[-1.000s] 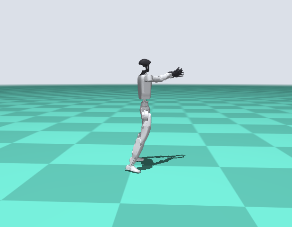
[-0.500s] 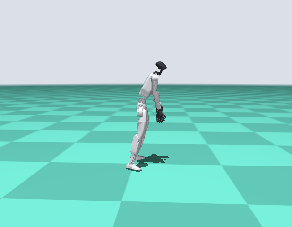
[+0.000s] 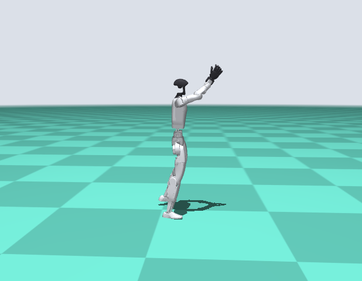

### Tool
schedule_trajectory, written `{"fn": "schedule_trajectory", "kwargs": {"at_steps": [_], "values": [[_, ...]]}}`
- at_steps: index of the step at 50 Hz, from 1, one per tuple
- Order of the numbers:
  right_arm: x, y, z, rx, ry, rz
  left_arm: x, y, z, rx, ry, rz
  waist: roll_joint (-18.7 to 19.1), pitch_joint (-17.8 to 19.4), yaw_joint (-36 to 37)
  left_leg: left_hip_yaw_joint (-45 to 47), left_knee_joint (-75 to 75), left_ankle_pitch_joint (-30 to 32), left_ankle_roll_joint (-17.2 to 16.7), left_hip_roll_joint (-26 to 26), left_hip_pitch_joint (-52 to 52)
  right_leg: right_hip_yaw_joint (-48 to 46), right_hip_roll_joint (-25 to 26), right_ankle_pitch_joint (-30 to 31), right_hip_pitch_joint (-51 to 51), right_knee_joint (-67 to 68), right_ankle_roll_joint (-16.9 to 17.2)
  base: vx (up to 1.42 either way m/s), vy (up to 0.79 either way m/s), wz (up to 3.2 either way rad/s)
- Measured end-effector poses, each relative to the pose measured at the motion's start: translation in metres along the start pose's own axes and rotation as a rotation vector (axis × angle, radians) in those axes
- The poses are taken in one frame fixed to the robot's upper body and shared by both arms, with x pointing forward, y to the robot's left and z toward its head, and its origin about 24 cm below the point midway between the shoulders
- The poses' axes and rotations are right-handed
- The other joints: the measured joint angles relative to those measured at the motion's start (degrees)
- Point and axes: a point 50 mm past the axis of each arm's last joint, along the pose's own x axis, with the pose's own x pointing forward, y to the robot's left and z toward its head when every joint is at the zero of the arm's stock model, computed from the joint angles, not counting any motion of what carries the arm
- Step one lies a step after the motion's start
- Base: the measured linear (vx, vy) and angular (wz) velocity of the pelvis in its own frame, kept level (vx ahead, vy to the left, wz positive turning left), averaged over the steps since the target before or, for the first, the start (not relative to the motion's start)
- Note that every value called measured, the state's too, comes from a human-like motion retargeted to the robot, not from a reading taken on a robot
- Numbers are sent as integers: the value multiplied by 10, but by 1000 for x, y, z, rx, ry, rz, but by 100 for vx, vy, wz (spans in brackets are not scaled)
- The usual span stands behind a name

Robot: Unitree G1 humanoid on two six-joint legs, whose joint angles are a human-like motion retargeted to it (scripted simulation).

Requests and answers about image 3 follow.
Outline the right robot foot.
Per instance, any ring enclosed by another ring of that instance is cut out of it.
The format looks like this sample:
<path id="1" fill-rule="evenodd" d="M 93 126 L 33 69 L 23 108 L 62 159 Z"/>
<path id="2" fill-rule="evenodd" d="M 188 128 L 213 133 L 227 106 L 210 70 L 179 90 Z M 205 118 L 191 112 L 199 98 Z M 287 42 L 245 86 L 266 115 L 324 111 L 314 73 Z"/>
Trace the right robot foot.
<path id="1" fill-rule="evenodd" d="M 167 214 L 167 212 L 165 211 L 162 215 L 163 218 L 171 218 L 171 219 L 180 219 L 183 218 L 182 215 L 176 214 L 173 211 L 169 214 Z"/>

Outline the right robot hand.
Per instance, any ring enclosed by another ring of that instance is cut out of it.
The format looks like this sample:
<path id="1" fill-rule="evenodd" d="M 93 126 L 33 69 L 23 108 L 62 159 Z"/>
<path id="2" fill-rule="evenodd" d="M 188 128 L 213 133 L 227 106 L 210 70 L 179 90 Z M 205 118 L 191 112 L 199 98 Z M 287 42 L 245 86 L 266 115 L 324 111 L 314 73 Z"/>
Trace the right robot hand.
<path id="1" fill-rule="evenodd" d="M 216 78 L 221 73 L 220 67 L 219 68 L 218 67 L 219 65 L 215 64 L 215 68 L 212 71 L 212 66 L 211 66 L 210 76 L 206 79 L 206 82 L 208 81 L 208 79 L 210 79 L 213 82 L 213 79 Z"/>

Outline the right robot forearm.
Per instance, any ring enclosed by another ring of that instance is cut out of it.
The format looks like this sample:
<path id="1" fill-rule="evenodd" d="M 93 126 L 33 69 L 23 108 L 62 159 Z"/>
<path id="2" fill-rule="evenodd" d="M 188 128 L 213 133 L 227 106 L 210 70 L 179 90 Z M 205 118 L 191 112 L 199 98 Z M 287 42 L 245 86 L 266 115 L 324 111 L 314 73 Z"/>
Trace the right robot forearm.
<path id="1" fill-rule="evenodd" d="M 210 88 L 212 81 L 208 79 L 207 82 L 204 83 L 204 85 L 195 92 L 195 95 L 205 94 L 208 88 Z"/>

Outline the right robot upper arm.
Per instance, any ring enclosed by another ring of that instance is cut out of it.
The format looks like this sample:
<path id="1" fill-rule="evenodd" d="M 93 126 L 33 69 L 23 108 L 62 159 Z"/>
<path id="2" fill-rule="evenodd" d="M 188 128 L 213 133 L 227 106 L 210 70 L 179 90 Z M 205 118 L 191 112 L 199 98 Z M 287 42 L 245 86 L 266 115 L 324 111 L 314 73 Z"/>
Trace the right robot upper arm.
<path id="1" fill-rule="evenodd" d="M 188 103 L 190 103 L 190 102 L 193 102 L 193 101 L 195 101 L 195 100 L 200 100 L 200 99 L 202 99 L 202 94 L 200 94 L 200 95 L 188 95 L 188 96 L 186 96 L 186 97 L 181 97 L 181 98 L 178 98 L 178 99 L 176 99 L 176 101 L 175 101 L 175 107 L 176 108 L 180 108 L 180 107 L 183 107 L 184 105 L 186 105 L 186 104 L 188 104 Z"/>

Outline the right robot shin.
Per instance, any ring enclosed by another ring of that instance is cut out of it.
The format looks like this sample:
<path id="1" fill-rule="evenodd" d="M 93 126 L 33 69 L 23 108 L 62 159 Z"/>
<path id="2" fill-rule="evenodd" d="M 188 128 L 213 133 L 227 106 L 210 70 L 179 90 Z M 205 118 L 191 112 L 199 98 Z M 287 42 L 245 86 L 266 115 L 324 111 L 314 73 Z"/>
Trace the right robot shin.
<path id="1" fill-rule="evenodd" d="M 181 182 L 181 181 L 180 181 Z M 169 186 L 168 186 L 168 207 L 167 207 L 167 214 L 171 213 L 177 199 L 177 195 L 180 189 L 180 182 L 177 186 L 177 181 L 174 177 L 170 178 Z"/>

